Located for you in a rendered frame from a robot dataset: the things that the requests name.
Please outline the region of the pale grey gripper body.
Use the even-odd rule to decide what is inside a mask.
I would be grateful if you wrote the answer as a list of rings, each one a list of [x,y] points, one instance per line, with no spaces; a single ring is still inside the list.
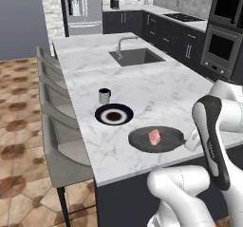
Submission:
[[[195,151],[199,145],[200,145],[200,137],[198,131],[194,129],[191,132],[187,141],[185,142],[184,146],[190,151]]]

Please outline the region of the dark grey frying pan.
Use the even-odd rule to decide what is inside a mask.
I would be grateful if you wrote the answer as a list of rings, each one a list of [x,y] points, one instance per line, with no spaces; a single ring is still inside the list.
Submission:
[[[160,134],[160,141],[153,145],[149,140],[149,133],[157,129]],[[173,151],[185,144],[183,133],[169,126],[146,126],[132,131],[128,135],[129,143],[141,152],[164,153]]]

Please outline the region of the pink raw steak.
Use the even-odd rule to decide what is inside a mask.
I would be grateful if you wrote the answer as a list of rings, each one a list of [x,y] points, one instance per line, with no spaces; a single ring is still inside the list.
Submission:
[[[148,134],[149,141],[152,145],[157,145],[160,142],[160,133],[157,129],[154,129]]]

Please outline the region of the dark blue rimmed plate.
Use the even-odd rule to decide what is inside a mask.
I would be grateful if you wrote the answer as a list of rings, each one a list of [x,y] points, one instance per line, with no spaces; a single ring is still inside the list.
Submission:
[[[133,119],[133,110],[124,104],[105,104],[95,112],[98,122],[106,125],[122,125]]]

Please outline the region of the dark island base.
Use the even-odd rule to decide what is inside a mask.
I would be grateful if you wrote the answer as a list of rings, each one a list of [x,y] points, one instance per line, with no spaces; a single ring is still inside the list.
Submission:
[[[243,144],[227,148],[230,160],[243,170]],[[199,165],[206,168],[204,157],[195,158],[172,166]],[[159,208],[159,199],[147,188],[149,173],[119,180],[105,186],[95,181],[95,197],[98,227],[146,227],[149,219]],[[214,221],[228,215],[225,200],[212,184],[198,195],[204,201]]]

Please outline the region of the dark grey mug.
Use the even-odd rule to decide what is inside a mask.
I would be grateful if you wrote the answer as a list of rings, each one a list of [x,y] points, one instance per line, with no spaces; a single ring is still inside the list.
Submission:
[[[111,97],[111,90],[108,88],[99,89],[99,101],[101,104],[108,104]]]

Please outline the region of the grey inset sink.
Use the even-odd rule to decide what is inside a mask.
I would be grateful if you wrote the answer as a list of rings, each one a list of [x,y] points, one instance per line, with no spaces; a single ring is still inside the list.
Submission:
[[[122,50],[121,56],[116,51],[110,51],[109,54],[120,66],[136,66],[164,62],[164,59],[148,48]]]

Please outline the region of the dark base cupboard run with drawers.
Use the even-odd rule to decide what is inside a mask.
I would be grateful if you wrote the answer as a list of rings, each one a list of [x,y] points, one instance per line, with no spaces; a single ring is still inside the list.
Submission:
[[[207,75],[200,64],[205,41],[203,31],[145,11],[141,38],[200,75]]]

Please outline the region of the silver sink tap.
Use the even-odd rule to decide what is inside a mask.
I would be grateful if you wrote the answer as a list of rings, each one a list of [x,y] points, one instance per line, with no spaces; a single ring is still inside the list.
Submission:
[[[122,37],[119,42],[118,42],[118,46],[116,47],[116,53],[118,55],[119,60],[122,59],[122,41],[125,40],[137,40],[140,37],[137,35],[134,36],[127,36],[127,37]]]

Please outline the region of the black hob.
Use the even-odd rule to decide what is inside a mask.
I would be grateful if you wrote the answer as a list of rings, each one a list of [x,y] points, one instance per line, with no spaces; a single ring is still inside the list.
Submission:
[[[169,19],[173,19],[173,20],[177,20],[179,22],[201,22],[200,18],[194,17],[194,16],[190,16],[187,14],[183,14],[183,13],[168,13],[165,14],[165,17],[169,18]]]

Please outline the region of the grey bar stool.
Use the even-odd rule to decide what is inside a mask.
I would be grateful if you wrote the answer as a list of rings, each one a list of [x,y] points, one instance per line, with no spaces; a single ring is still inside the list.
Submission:
[[[67,91],[65,78],[62,74],[56,72],[51,67],[47,66],[44,62],[41,61],[37,63],[37,66],[39,79],[42,82],[52,85],[59,91]]]
[[[92,180],[93,170],[79,129],[43,114],[42,138],[52,186],[57,190],[65,226],[70,227],[65,187]]]
[[[48,54],[42,47],[37,47],[36,51],[38,60],[44,62],[47,66],[52,68],[57,73],[63,74],[61,70],[61,65],[55,57],[52,57],[50,54]]]
[[[69,97],[44,82],[39,83],[39,101],[43,114],[78,129],[78,121]]]

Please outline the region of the steel built-in microwave oven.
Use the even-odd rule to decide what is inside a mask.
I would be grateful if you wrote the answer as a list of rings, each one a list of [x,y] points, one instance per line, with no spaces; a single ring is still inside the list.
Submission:
[[[213,0],[209,20],[233,28],[243,28],[243,0]]]

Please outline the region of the stainless steel fridge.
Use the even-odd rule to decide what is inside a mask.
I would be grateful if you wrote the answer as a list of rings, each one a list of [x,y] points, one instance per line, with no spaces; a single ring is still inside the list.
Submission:
[[[102,0],[61,0],[65,37],[103,32]]]

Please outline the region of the steel wall oven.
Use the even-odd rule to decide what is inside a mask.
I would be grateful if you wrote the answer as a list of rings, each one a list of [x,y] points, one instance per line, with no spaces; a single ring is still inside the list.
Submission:
[[[209,25],[200,64],[229,79],[242,42],[243,34]]]

